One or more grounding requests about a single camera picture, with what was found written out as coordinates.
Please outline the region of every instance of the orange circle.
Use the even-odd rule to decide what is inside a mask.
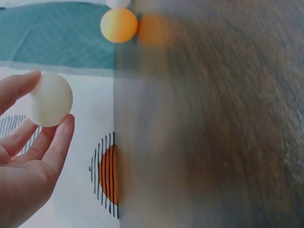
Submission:
[[[100,30],[107,40],[113,43],[124,43],[135,35],[137,18],[128,9],[111,9],[101,18]]]
[[[110,146],[104,153],[99,165],[99,174],[102,191],[113,204],[118,205],[115,146]]]

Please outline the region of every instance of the fingernail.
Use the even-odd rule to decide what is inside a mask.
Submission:
[[[41,72],[40,71],[38,71],[38,70],[35,70],[35,71],[31,71],[31,72],[28,72],[28,73],[26,73],[26,74],[24,74],[24,76],[26,76],[26,77],[28,77],[28,76],[34,76],[34,75],[41,75]]]

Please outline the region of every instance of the blurry object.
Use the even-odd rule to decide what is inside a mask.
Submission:
[[[138,42],[147,46],[167,47],[173,44],[177,22],[158,14],[142,15],[139,21]]]
[[[108,7],[114,8],[127,8],[132,0],[105,0]]]
[[[124,8],[111,9],[104,14],[100,22],[100,30],[104,37],[113,43],[124,43],[137,31],[136,16]]]

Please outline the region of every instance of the finger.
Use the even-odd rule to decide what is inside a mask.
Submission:
[[[0,115],[15,102],[34,89],[39,81],[39,71],[25,75],[12,75],[0,80]]]
[[[42,161],[52,170],[57,180],[61,174],[63,165],[66,160],[68,148],[70,146],[74,133],[75,118],[67,115],[62,123],[57,127],[57,132],[49,149],[42,158]]]
[[[10,135],[0,138],[0,145],[5,148],[10,157],[14,157],[22,150],[37,128],[36,124],[26,118]]]
[[[15,158],[14,161],[26,163],[30,160],[41,160],[54,138],[56,128],[56,126],[42,128],[30,149],[25,154]]]

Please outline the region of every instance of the teal fabric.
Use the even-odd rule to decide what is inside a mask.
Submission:
[[[109,8],[44,3],[0,11],[0,61],[113,69],[114,44],[100,32]]]

